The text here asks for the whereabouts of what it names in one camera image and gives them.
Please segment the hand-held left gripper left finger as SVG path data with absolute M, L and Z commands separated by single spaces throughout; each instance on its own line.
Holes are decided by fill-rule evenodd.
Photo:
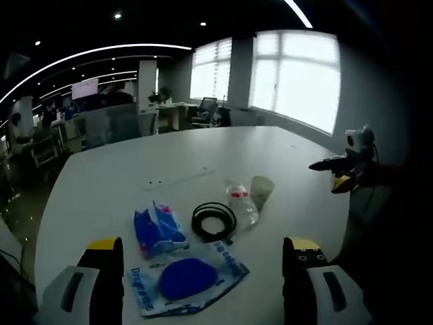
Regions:
M 36 324 L 122 324 L 122 239 L 92 242 L 43 292 Z

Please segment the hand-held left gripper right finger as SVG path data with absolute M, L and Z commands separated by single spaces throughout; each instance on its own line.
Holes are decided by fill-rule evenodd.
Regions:
M 282 257 L 285 324 L 370 324 L 359 285 L 320 246 L 284 238 Z

